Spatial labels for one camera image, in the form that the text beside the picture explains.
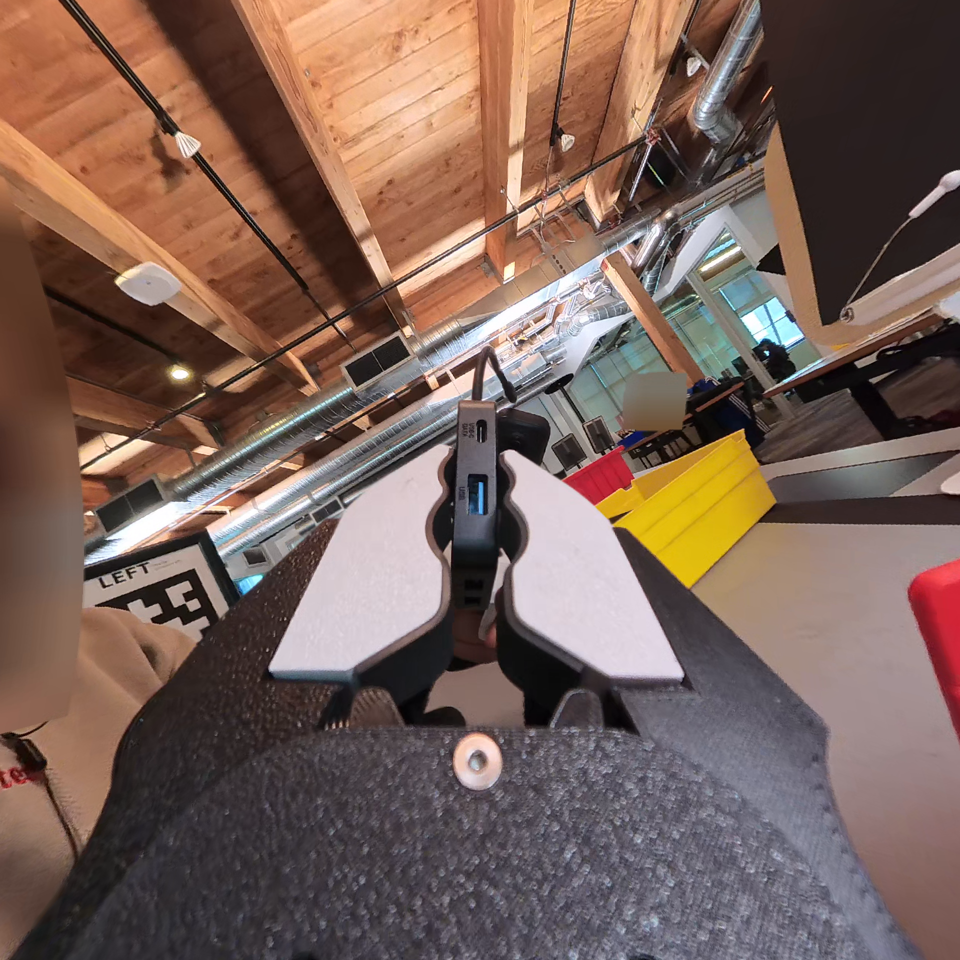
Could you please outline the person's beige hoodie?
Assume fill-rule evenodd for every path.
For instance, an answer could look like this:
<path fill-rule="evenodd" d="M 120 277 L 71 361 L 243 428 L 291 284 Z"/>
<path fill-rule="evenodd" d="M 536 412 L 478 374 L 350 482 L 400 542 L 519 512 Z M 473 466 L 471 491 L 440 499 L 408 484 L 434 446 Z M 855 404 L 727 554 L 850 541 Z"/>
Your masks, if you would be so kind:
<path fill-rule="evenodd" d="M 12 742 L 2 742 L 2 958 L 13 956 L 60 893 L 102 813 L 121 739 L 195 644 L 126 610 L 81 612 L 69 709 L 28 725 L 45 768 L 31 769 Z"/>

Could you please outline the dark grey usb hub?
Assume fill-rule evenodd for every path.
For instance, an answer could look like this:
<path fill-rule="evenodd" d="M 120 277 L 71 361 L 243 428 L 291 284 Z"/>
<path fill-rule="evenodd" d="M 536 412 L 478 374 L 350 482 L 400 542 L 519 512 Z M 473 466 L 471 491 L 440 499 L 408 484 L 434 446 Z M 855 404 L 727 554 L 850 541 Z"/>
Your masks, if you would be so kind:
<path fill-rule="evenodd" d="M 517 391 L 490 345 L 479 353 L 471 393 L 458 405 L 456 462 L 452 487 L 451 576 L 454 605 L 481 613 L 494 591 L 500 546 L 499 455 L 514 451 L 540 466 L 549 441 L 549 424 L 537 414 L 510 407 L 498 413 L 484 398 L 486 373 L 498 379 L 506 400 L 516 403 Z"/>

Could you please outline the white ceiling access point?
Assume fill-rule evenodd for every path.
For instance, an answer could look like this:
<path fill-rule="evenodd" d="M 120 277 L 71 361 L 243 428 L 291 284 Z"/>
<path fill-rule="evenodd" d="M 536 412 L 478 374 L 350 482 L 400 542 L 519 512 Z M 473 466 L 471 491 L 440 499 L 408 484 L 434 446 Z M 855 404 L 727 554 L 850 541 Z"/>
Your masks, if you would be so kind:
<path fill-rule="evenodd" d="M 174 273 L 149 261 L 117 273 L 114 284 L 138 304 L 150 307 L 167 304 L 183 289 L 182 282 Z"/>

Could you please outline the white board stand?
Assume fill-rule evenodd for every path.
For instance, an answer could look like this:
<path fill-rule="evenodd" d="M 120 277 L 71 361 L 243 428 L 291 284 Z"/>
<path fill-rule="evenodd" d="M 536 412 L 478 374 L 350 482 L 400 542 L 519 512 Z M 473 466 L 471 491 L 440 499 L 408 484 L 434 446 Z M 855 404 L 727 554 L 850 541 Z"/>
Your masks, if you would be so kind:
<path fill-rule="evenodd" d="M 918 221 L 942 198 L 959 186 L 959 171 L 944 174 L 932 191 L 908 212 L 880 248 L 838 315 L 838 322 L 849 327 L 865 327 L 886 317 L 905 315 L 921 304 L 930 306 L 952 296 L 958 289 L 959 245 L 906 270 L 866 294 L 861 294 L 889 247 L 912 223 Z"/>

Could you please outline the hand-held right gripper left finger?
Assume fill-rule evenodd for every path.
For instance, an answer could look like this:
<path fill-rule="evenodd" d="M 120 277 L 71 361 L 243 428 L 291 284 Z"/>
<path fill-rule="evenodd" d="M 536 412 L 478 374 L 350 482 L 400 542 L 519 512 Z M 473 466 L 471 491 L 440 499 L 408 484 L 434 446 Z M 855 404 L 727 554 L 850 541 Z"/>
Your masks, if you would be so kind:
<path fill-rule="evenodd" d="M 348 687 L 432 687 L 453 656 L 452 450 L 435 446 L 342 514 L 269 665 L 270 676 Z"/>

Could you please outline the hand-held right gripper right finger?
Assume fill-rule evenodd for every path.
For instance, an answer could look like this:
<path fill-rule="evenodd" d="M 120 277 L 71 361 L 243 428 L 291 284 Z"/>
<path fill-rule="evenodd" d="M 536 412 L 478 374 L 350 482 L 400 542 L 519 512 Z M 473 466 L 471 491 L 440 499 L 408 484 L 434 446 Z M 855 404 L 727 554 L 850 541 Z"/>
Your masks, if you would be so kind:
<path fill-rule="evenodd" d="M 684 668 L 614 527 L 565 482 L 507 451 L 504 518 L 518 543 L 501 600 L 498 653 L 533 648 L 609 685 L 678 685 Z"/>

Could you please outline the silver air duct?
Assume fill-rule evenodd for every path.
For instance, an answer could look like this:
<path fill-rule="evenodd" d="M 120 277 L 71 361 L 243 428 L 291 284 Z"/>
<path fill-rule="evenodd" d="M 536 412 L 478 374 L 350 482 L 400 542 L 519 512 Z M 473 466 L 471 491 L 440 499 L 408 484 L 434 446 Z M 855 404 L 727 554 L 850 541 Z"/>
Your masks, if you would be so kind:
<path fill-rule="evenodd" d="M 654 213 L 641 215 L 562 246 L 462 313 L 405 338 L 407 358 L 378 377 L 356 386 L 342 373 L 328 387 L 262 421 L 199 466 L 163 485 L 167 499 L 162 505 L 112 535 L 91 537 L 84 545 L 83 564 L 92 565 L 136 548 L 411 384 L 436 371 L 451 370 L 526 315 L 570 294 L 599 269 L 603 256 L 642 238 L 655 219 Z"/>

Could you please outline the red plastic bin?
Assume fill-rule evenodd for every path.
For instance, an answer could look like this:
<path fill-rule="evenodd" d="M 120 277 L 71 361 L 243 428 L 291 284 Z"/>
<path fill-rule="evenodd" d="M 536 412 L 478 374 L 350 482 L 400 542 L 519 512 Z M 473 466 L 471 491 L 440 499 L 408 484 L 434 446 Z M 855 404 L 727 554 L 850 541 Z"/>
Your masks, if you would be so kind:
<path fill-rule="evenodd" d="M 959 559 L 919 573 L 908 601 L 959 735 Z"/>
<path fill-rule="evenodd" d="M 563 483 L 587 499 L 594 506 L 619 490 L 630 488 L 634 475 L 624 460 L 624 450 L 618 445 L 563 479 Z"/>

